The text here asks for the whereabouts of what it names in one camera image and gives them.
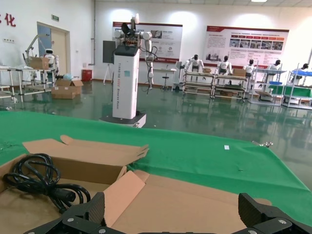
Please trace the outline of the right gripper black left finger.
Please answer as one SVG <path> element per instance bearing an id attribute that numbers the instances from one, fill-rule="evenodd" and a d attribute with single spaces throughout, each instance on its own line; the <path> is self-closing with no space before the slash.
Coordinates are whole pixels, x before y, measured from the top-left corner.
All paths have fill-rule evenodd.
<path id="1" fill-rule="evenodd" d="M 106 226 L 105 195 L 98 192 L 83 204 L 73 205 L 61 217 L 26 231 L 27 234 L 94 234 Z"/>

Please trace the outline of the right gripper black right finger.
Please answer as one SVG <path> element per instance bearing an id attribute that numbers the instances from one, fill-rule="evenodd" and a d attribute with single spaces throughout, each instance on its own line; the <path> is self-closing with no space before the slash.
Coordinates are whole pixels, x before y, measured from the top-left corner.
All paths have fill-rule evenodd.
<path id="1" fill-rule="evenodd" d="M 238 214 L 246 228 L 239 234 L 311 234 L 312 228 L 278 207 L 261 204 L 247 193 L 238 195 Z"/>

